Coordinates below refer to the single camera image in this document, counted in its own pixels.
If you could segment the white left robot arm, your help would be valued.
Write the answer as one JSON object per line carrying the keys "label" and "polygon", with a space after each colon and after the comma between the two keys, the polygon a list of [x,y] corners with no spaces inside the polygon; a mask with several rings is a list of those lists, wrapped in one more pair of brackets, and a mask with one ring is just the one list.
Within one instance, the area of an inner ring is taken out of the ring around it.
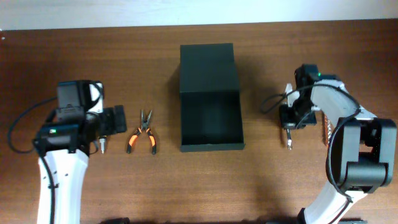
{"label": "white left robot arm", "polygon": [[56,99],[32,141],[40,169],[37,223],[79,223],[90,146],[104,152],[108,136],[126,132],[124,108],[104,107],[98,80],[60,82]]}

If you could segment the silver ratchet wrench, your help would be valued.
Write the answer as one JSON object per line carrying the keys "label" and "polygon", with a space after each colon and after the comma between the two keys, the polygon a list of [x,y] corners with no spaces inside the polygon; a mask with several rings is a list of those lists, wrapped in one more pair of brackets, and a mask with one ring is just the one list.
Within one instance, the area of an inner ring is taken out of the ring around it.
{"label": "silver ratchet wrench", "polygon": [[287,133],[287,148],[288,150],[292,150],[293,146],[292,146],[292,137],[290,129],[286,129],[286,133]]}

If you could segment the orange black needle-nose pliers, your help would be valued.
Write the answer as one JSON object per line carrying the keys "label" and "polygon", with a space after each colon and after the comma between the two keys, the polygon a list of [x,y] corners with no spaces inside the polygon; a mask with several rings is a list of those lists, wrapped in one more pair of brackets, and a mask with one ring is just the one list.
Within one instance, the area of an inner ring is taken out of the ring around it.
{"label": "orange black needle-nose pliers", "polygon": [[138,128],[136,128],[136,130],[133,132],[133,134],[131,135],[131,137],[127,142],[126,152],[128,154],[132,152],[136,140],[142,133],[147,134],[150,139],[152,155],[155,155],[157,153],[157,142],[153,131],[149,127],[151,116],[152,116],[152,110],[149,111],[148,115],[146,115],[144,110],[141,110],[141,124]]}

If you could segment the orange socket bit rail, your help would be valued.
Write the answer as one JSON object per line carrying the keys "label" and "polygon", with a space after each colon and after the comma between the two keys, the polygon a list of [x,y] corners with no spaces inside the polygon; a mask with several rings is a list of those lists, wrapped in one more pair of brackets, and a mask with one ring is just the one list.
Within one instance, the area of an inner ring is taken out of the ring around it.
{"label": "orange socket bit rail", "polygon": [[322,118],[323,118],[323,142],[324,145],[328,147],[331,134],[333,131],[333,126],[325,113],[322,114]]}

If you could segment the black yellow screwdriver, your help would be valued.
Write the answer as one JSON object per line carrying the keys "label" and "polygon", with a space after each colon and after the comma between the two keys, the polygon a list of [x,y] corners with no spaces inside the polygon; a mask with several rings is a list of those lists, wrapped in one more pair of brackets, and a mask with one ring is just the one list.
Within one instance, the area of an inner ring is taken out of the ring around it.
{"label": "black yellow screwdriver", "polygon": [[104,154],[106,151],[106,136],[99,137],[99,146],[101,149],[101,153]]}

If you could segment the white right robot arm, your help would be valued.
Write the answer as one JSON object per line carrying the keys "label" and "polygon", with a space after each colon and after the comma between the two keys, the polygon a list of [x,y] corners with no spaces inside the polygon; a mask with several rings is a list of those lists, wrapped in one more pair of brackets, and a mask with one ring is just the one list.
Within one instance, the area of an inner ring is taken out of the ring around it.
{"label": "white right robot arm", "polygon": [[302,208],[297,223],[338,223],[359,200],[388,186],[393,177],[397,125],[369,112],[336,75],[324,75],[314,64],[294,72],[280,106],[282,129],[291,132],[316,124],[316,111],[331,122],[325,162],[327,182],[317,198]]}

